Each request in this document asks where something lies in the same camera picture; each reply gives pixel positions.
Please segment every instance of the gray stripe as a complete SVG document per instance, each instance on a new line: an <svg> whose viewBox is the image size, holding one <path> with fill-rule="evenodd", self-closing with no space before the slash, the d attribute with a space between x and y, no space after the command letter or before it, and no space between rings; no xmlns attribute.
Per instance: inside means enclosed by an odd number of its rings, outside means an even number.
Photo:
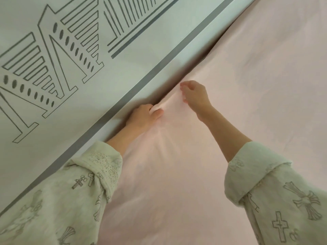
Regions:
<svg viewBox="0 0 327 245"><path fill-rule="evenodd" d="M183 39L163 60L143 77L127 94L123 96L105 115L103 115L90 129L88 129L72 146L70 146L57 160L54 161L35 181L33 181L17 198L14 199L1 213L4 214L10 207L26 195L41 181L55 173L69 160L94 134L96 134L123 106L125 106L145 85L147 85L166 65L170 63L211 21L213 21L233 0L224 0L211 12L185 39Z"/></svg>

